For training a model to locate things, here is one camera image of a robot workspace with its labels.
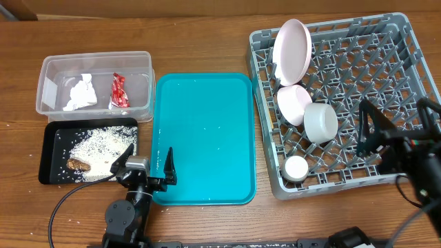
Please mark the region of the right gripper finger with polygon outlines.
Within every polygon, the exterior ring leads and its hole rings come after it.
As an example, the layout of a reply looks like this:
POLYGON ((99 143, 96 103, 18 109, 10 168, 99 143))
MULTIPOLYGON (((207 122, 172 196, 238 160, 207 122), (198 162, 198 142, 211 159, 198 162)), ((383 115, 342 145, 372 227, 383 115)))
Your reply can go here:
POLYGON ((359 157, 378 153, 387 145, 385 137, 396 126, 368 99, 359 103, 359 132, 356 154, 359 157))
POLYGON ((435 120, 431 118, 431 113, 440 114, 440 104, 428 98, 421 98, 417 102, 418 115, 423 126, 418 130, 420 136, 440 136, 440 128, 435 120))

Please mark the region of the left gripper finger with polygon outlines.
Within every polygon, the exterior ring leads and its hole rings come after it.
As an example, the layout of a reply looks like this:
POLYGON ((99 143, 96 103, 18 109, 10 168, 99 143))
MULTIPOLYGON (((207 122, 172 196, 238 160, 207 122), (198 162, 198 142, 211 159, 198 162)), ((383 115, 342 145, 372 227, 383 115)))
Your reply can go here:
POLYGON ((134 144, 131 143, 129 147, 112 163, 110 172, 116 174, 120 167, 124 167, 128 158, 133 155, 134 144))
POLYGON ((167 185, 176 185, 177 184, 177 175, 174 166, 174 158, 173 158, 173 148, 169 147, 167 157, 164 164, 163 169, 165 175, 165 182, 167 185))

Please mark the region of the white rice grains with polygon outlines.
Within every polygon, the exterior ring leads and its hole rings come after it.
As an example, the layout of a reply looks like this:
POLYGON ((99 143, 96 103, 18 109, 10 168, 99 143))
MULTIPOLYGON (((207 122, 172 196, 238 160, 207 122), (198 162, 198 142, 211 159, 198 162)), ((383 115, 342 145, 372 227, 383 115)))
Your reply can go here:
MULTIPOLYGON (((118 134, 120 130, 112 127, 108 130, 94 130, 90 137, 80 142, 70 152, 70 158, 80 160, 91 166, 88 172, 81 172, 82 182, 93 182, 111 175, 110 168, 112 163, 129 147, 134 144, 133 138, 125 138, 118 134)), ((124 132, 131 134, 133 129, 122 128, 124 132)), ((137 151, 137 145, 134 144, 134 151, 137 151)))

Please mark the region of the brown food scraps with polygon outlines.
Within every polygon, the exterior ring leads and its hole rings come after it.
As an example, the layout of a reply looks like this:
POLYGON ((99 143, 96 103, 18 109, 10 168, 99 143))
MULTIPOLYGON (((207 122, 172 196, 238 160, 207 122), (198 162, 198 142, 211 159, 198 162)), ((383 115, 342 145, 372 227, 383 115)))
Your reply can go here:
POLYGON ((81 171, 81 172, 88 172, 91 170, 91 166, 89 164, 73 158, 68 159, 66 166, 68 169, 81 171))

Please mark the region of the grey round bowl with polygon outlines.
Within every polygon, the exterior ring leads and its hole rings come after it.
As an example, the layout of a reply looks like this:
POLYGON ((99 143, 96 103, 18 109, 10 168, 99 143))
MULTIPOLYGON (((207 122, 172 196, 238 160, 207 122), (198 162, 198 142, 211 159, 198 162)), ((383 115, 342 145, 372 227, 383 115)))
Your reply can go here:
POLYGON ((338 118, 332 106, 324 103, 310 103, 305 108, 304 128, 312 143, 325 143, 335 138, 338 132, 338 118))

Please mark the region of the red foil snack wrapper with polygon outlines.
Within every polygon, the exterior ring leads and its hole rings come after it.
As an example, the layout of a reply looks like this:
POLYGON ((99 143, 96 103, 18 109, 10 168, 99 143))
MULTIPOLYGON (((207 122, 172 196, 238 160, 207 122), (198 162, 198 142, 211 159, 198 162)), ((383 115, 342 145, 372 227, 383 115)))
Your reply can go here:
POLYGON ((112 92, 110 95, 110 102, 108 108, 127 108, 130 107, 130 100, 127 93, 124 90, 125 77, 117 74, 113 74, 112 92))

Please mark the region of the white paper napkin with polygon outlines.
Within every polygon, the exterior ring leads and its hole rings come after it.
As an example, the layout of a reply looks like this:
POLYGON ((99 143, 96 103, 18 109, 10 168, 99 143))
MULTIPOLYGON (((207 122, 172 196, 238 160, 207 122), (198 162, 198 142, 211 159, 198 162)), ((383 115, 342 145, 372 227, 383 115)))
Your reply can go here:
POLYGON ((97 96, 91 74, 82 74, 82 79, 70 90, 70 100, 63 111, 74 111, 97 104, 97 96))

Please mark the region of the small pink bowl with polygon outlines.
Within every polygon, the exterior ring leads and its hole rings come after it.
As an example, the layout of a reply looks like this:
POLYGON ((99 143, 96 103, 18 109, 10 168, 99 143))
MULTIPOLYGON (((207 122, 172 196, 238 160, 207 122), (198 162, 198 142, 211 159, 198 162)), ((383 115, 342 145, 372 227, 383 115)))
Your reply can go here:
POLYGON ((305 108, 312 103, 308 91, 300 85, 282 87, 277 92, 280 113, 285 120, 294 126, 303 123, 305 108))

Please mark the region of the white plastic cup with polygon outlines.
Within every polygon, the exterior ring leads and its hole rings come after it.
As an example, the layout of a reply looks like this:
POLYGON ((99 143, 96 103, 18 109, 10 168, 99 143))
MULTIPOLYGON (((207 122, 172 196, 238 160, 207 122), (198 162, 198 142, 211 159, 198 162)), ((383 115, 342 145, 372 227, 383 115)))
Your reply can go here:
POLYGON ((309 166, 302 156, 287 157, 281 167, 282 176, 290 182, 301 182, 309 174, 309 166))

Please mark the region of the large white round plate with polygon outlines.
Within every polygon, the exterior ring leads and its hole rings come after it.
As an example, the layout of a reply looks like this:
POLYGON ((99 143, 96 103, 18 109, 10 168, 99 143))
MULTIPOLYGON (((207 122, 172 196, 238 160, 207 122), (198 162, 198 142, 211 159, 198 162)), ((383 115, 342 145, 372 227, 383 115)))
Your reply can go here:
POLYGON ((286 21, 276 36, 272 62, 274 75, 283 86, 297 84, 306 74, 312 54, 311 35, 297 19, 286 21))

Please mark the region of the wooden chopstick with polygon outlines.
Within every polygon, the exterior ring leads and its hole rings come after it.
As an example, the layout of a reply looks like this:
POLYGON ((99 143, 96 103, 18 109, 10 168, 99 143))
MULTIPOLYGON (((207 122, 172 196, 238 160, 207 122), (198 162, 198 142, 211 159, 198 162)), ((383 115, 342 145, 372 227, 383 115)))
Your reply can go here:
POLYGON ((271 114, 270 114, 269 111, 267 111, 267 115, 268 115, 269 123, 270 123, 270 126, 271 126, 271 131, 273 131, 274 130, 274 123, 272 121, 272 117, 271 117, 271 114))

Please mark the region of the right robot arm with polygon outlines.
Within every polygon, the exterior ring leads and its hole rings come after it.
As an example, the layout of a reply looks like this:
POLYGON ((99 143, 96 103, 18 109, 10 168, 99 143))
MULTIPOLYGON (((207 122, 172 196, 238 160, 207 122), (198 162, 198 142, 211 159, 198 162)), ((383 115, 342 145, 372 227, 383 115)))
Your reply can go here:
POLYGON ((380 154, 380 174, 406 174, 420 209, 427 213, 440 234, 440 128, 431 113, 440 113, 440 104, 421 98, 417 104, 420 130, 399 130, 373 103, 359 104, 359 157, 380 154))

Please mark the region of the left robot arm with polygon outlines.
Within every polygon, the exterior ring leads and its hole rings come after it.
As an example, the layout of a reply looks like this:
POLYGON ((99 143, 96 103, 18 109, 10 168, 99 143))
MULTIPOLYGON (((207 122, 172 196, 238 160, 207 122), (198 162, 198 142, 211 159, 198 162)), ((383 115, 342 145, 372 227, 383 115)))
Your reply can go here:
POLYGON ((154 192, 166 192, 169 185, 177 184, 172 148, 168 149, 162 178, 151 177, 148 158, 135 156, 133 151, 130 145, 110 168, 127 193, 125 199, 114 201, 106 209, 102 247, 151 247, 145 227, 154 192))

